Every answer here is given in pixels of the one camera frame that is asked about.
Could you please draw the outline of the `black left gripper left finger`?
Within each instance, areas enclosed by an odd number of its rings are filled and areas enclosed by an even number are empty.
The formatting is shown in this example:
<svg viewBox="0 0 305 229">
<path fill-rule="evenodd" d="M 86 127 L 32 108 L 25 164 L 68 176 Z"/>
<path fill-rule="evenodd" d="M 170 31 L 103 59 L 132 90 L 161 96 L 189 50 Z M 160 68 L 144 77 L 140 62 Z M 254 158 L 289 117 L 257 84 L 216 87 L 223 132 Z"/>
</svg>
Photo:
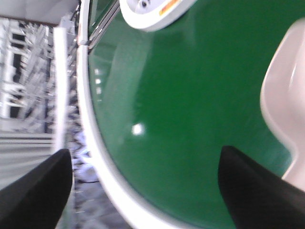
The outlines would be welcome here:
<svg viewBox="0 0 305 229">
<path fill-rule="evenodd" d="M 71 187 L 71 155 L 61 149 L 0 191 L 0 227 L 56 228 Z"/>
</svg>

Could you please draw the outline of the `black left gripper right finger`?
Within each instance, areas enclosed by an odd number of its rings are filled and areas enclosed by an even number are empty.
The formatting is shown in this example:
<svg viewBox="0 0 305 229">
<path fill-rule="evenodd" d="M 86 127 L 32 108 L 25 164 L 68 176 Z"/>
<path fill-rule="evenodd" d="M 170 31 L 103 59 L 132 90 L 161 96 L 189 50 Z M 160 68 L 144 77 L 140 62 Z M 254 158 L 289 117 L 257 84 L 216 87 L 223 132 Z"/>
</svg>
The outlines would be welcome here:
<svg viewBox="0 0 305 229">
<path fill-rule="evenodd" d="M 218 186 L 238 229 L 303 229 L 305 193 L 234 146 L 223 146 Z"/>
</svg>

